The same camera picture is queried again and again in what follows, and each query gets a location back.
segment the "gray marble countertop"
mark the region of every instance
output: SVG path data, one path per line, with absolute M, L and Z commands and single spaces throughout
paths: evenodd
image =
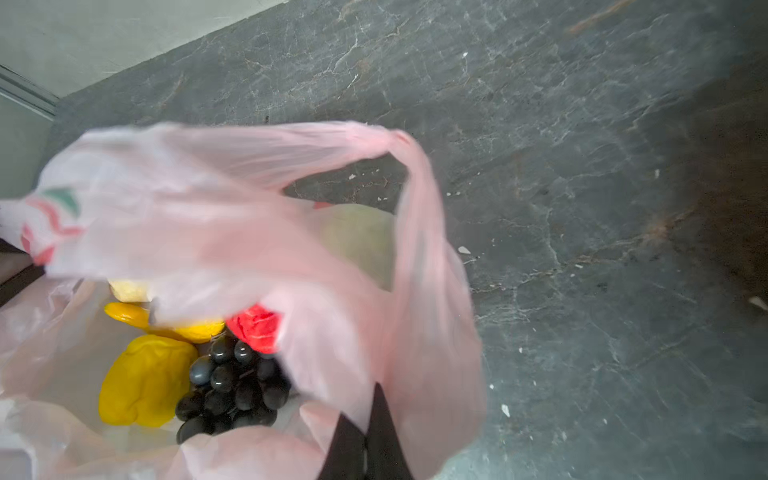
M 764 5 L 291 0 L 66 97 L 48 153 L 157 121 L 407 130 L 485 344 L 487 423 L 440 478 L 768 478 Z M 403 176 L 288 191 L 393 210 Z

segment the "white debris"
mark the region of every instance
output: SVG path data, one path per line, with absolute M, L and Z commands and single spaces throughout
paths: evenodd
M 747 302 L 752 303 L 754 306 L 759 307 L 768 312 L 768 305 L 766 305 L 766 303 L 763 302 L 763 299 L 761 299 L 758 296 L 750 297 L 750 299 L 747 300 Z

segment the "pale yellow object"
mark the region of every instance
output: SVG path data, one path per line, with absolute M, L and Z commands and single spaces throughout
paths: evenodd
M 133 280 L 109 280 L 114 298 L 121 302 L 148 302 L 147 284 Z
M 110 425 L 160 427 L 174 417 L 189 392 L 189 368 L 197 349 L 164 336 L 140 336 L 128 344 L 101 384 L 98 412 Z
M 140 328 L 153 335 L 183 340 L 192 343 L 206 343 L 224 330 L 222 318 L 199 319 L 192 326 L 180 326 L 174 329 L 164 329 L 149 324 L 149 310 L 129 303 L 108 303 L 104 312 L 123 323 Z

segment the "translucent plastic bag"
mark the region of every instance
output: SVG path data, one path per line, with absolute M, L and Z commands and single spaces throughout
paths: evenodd
M 409 169 L 391 292 L 323 246 L 323 210 L 281 194 L 298 178 L 386 153 Z M 376 382 L 416 478 L 434 475 L 482 424 L 482 351 L 465 272 L 445 239 L 429 159 L 401 131 L 353 122 L 92 131 L 51 160 L 32 195 L 0 205 L 0 220 L 0 235 L 51 277 L 147 282 L 169 324 L 255 301 L 282 313 L 281 360 L 311 399 L 282 431 L 116 449 L 83 423 L 87 413 L 38 396 L 61 358 L 103 363 L 91 355 L 106 341 L 107 320 L 94 319 L 93 307 L 105 287 L 75 292 L 71 280 L 43 279 L 42 290 L 0 311 L 0 451 L 27 455 L 35 478 L 313 480 L 339 411 L 367 430 Z M 46 348 L 35 348 L 39 339 Z M 22 353 L 32 356 L 30 378 Z

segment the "gray wall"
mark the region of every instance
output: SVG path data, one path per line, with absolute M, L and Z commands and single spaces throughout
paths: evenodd
M 0 198 L 29 192 L 42 168 L 51 122 L 0 97 Z
M 0 64 L 64 97 L 286 0 L 4 0 Z

